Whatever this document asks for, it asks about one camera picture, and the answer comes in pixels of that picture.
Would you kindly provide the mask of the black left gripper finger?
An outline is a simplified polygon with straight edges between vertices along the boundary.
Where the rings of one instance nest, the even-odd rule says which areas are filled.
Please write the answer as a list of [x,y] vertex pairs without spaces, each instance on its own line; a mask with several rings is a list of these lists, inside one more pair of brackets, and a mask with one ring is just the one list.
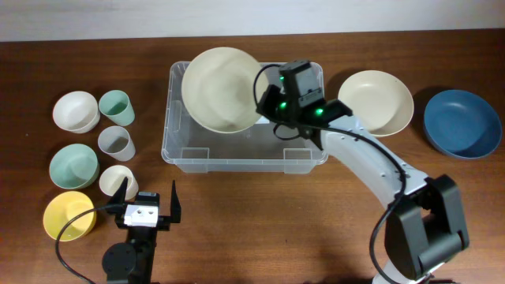
[[178,199],[176,190],[176,182],[172,181],[171,194],[170,194],[170,215],[166,218],[167,224],[181,222],[181,204]]
[[128,178],[124,177],[121,185],[106,205],[106,211],[123,211],[125,207],[125,194],[128,188]]

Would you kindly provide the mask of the yellow bowl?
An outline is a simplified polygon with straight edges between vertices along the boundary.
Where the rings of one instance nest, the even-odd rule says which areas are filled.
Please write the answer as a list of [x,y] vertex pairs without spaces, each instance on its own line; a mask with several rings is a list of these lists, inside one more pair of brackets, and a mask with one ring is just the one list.
[[[46,207],[43,227],[53,239],[62,227],[80,213],[93,209],[92,200],[82,192],[68,191],[56,196]],[[96,213],[86,214],[74,221],[63,233],[60,241],[73,241],[90,233],[96,222]]]

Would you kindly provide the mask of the large beige bowl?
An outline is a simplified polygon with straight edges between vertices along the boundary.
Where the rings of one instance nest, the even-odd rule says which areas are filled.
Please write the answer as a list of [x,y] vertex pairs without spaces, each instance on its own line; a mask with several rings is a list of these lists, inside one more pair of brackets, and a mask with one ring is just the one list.
[[216,133],[237,133],[260,120],[254,101],[269,81],[260,63],[233,47],[216,47],[197,55],[187,67],[181,96],[190,116]]

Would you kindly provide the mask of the dark blue bowl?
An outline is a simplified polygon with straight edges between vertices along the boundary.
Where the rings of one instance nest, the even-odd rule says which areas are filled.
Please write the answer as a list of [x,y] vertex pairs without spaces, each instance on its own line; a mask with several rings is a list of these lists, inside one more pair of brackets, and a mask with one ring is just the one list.
[[423,130],[434,148],[457,159],[484,158],[503,137],[495,109],[479,95],[463,90],[434,95],[425,107]]

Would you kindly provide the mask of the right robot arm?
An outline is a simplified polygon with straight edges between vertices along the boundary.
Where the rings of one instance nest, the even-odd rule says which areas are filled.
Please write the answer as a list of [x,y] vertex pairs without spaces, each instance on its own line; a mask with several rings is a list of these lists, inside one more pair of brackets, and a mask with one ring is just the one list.
[[374,283],[426,283],[434,270],[469,247],[461,193],[447,175],[431,178],[364,130],[338,100],[320,89],[267,87],[254,95],[257,113],[298,135],[348,167],[385,211],[368,250]]

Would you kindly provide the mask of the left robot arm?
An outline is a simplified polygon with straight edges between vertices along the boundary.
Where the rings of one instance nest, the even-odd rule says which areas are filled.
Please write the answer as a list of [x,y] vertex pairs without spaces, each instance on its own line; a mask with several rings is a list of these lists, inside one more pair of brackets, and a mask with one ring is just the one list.
[[135,200],[125,199],[128,178],[124,178],[118,190],[107,202],[106,212],[114,216],[119,229],[127,231],[126,240],[106,250],[102,267],[108,283],[146,283],[152,279],[157,233],[168,231],[181,221],[181,204],[176,185],[170,194],[170,215],[159,213],[160,195],[139,192]]

